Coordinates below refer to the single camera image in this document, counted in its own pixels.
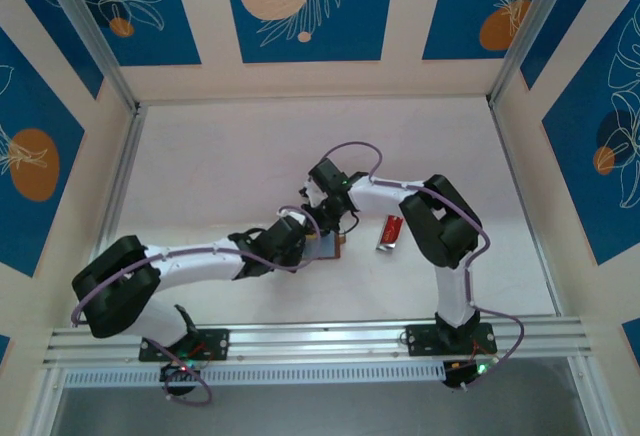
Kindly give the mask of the brown leather card holder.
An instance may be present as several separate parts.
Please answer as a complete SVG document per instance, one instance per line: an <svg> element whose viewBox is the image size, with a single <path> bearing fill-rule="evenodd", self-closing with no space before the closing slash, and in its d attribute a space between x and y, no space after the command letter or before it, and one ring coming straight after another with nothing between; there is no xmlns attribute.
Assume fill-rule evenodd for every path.
<svg viewBox="0 0 640 436"><path fill-rule="evenodd" d="M302 260L310 260L313 255L318 260L334 260L341 257L342 246L346 243L344 235L332 232L318 239L315 235L306 237Z"/></svg>

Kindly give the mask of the red credit card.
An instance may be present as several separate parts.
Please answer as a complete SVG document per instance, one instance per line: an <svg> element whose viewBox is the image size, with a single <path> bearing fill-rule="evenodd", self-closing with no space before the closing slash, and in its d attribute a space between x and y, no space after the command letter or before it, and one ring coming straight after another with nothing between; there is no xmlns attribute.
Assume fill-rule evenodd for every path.
<svg viewBox="0 0 640 436"><path fill-rule="evenodd" d="M380 240L397 240L403 226L404 219L398 216L388 216Z"/></svg>

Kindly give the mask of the controller board with LED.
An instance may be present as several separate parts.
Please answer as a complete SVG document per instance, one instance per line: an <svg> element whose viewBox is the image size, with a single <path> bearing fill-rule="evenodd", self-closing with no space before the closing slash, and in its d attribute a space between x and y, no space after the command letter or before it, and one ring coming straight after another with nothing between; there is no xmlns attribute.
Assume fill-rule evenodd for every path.
<svg viewBox="0 0 640 436"><path fill-rule="evenodd" d="M445 361L443 384L453 390L467 391L469 386L500 362L496 356L473 360Z"/></svg>
<svg viewBox="0 0 640 436"><path fill-rule="evenodd" d="M198 373L191 366L179 366L170 362L160 368L159 381L161 383L195 382L196 378L189 372Z"/></svg>

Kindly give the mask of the aluminium rail frame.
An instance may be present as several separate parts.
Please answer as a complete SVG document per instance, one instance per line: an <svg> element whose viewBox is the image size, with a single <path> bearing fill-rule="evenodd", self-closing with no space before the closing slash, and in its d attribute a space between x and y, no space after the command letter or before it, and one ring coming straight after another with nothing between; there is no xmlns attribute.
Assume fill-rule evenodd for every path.
<svg viewBox="0 0 640 436"><path fill-rule="evenodd" d="M589 357L590 341L578 317L522 316L524 337L515 358ZM291 324L228 324L219 348L225 364L292 364L405 361L404 334L418 320ZM44 353L47 368L139 366L139 336L95 339L87 329L57 328Z"/></svg>

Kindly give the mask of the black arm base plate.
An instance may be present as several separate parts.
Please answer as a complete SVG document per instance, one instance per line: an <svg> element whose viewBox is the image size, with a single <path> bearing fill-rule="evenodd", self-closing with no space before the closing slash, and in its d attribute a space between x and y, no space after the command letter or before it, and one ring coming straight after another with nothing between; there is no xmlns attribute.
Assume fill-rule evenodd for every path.
<svg viewBox="0 0 640 436"><path fill-rule="evenodd" d="M405 327L410 356L470 356L474 351L495 354L496 338L489 323L473 329L449 329L436 324Z"/></svg>
<svg viewBox="0 0 640 436"><path fill-rule="evenodd" d="M230 331L223 329L196 329L166 350L186 362L224 361L229 349ZM170 358L142 339L138 360L141 362L169 362Z"/></svg>

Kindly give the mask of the blue floral wall panel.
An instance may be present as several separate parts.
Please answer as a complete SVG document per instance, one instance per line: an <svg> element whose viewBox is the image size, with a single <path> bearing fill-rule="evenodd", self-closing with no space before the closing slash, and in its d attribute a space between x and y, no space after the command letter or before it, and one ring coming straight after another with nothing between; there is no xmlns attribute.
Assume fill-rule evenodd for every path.
<svg viewBox="0 0 640 436"><path fill-rule="evenodd" d="M640 243L640 0L630 0L543 118L597 263Z"/></svg>
<svg viewBox="0 0 640 436"><path fill-rule="evenodd" d="M25 0L93 99L104 76L57 0Z"/></svg>
<svg viewBox="0 0 640 436"><path fill-rule="evenodd" d="M629 1L557 0L520 66L525 88L532 90L550 63L588 54Z"/></svg>
<svg viewBox="0 0 640 436"><path fill-rule="evenodd" d="M36 274L83 137L0 28L0 263Z"/></svg>
<svg viewBox="0 0 640 436"><path fill-rule="evenodd" d="M199 65L181 0L84 0L121 66Z"/></svg>
<svg viewBox="0 0 640 436"><path fill-rule="evenodd" d="M424 60L501 58L532 0L437 0Z"/></svg>
<svg viewBox="0 0 640 436"><path fill-rule="evenodd" d="M378 61L390 0L229 0L245 64Z"/></svg>

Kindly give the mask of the aluminium side rail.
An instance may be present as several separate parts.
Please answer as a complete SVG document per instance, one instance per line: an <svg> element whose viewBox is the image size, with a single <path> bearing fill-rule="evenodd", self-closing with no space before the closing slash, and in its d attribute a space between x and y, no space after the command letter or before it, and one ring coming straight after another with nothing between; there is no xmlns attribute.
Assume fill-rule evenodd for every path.
<svg viewBox="0 0 640 436"><path fill-rule="evenodd" d="M115 237L145 117L144 107L133 117L93 259L72 280L78 303L72 311L71 322L74 326L87 326L93 336L100 339L118 335L131 326L157 282L144 261L145 247L139 238Z"/></svg>
<svg viewBox="0 0 640 436"><path fill-rule="evenodd" d="M493 120L493 124L495 127L495 131L496 134L498 136L502 151L504 153L504 157L506 160L506 163L509 167L509 172L511 174L511 179L513 181L514 184L514 188L519 200L519 204L520 207L522 209L523 215L524 215L524 219L526 221L526 225L528 228L528 232L530 235L530 239L533 243L536 255L537 255L537 259L538 259L538 263L539 266L541 267L543 276L544 276L544 280L545 280L545 285L547 288L547 292L549 294L549 297L552 301L553 307L554 307L554 312L555 312L555 316L556 317L560 317L564 315L564 307L562 304L562 298L560 297L559 293L558 293L558 289L556 287L555 281L552 277L552 273L551 273L551 268L549 266L548 260L546 258L546 255L544 253L544 249L542 246L542 242L538 236L538 234L535 231L534 225L533 225L533 220L531 218L530 212L527 208L526 205L526 198L521 186L521 181L519 178L519 173L518 173L518 168L516 165L516 160L514 159L514 155L513 152L511 151L511 148L509 147L507 138L506 138L506 133L503 130L501 121L500 121L500 117L499 117L499 113L495 108L495 104L492 102L491 98L489 96L486 97L487 100L487 105L489 108L489 111L491 113L491 117Z"/></svg>

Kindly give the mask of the aluminium corner post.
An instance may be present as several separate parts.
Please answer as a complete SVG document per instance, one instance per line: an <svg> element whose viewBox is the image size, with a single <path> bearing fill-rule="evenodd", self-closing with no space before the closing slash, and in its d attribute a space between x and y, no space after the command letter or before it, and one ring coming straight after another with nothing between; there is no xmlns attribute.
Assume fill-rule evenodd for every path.
<svg viewBox="0 0 640 436"><path fill-rule="evenodd" d="M487 94L487 102L491 110L496 108L504 95L556 2L557 0L532 0L524 21L507 50L498 75Z"/></svg>
<svg viewBox="0 0 640 436"><path fill-rule="evenodd" d="M139 102L126 81L120 65L84 0L57 0L76 34L112 86L132 117L136 117Z"/></svg>

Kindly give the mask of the aluminium frame leg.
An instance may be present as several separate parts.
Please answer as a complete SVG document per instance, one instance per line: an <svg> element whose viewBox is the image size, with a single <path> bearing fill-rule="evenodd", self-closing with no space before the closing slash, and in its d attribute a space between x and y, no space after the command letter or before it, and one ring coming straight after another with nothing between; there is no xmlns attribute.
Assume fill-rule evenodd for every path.
<svg viewBox="0 0 640 436"><path fill-rule="evenodd" d="M567 358L591 436L619 436L604 380L593 357Z"/></svg>
<svg viewBox="0 0 640 436"><path fill-rule="evenodd" d="M21 436L50 436L66 380L65 369L46 368L36 373Z"/></svg>

